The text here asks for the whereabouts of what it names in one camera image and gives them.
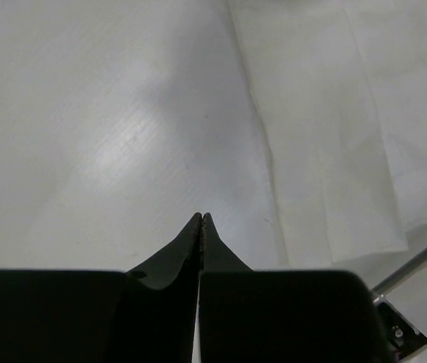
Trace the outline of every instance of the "white cloth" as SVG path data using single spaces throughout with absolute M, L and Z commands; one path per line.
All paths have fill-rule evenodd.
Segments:
M 405 250 L 377 100 L 344 6 L 233 0 L 231 10 L 290 264 Z

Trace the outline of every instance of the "folded cloth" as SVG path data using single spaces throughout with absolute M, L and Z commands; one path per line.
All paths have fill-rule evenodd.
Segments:
M 354 29 L 371 25 L 359 4 L 231 0 L 231 12 L 271 147 L 290 265 L 405 250 L 380 127 L 385 83 L 370 84 L 378 66 L 368 71 L 358 46 Z

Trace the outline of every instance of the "folded paper towel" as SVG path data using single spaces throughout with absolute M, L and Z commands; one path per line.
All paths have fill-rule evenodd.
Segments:
M 403 232 L 427 223 L 427 2 L 231 0 L 231 12 L 290 264 L 406 249 Z

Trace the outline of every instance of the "metal bar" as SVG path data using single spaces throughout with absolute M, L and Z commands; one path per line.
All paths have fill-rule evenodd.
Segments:
M 375 294 L 386 294 L 418 268 L 427 263 L 427 247 L 373 288 Z

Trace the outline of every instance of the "metal rod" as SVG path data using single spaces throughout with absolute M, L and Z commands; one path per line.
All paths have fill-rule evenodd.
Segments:
M 402 265 L 373 288 L 373 292 L 379 295 L 389 292 L 393 287 L 414 273 L 420 266 L 427 263 L 427 247 L 410 261 Z

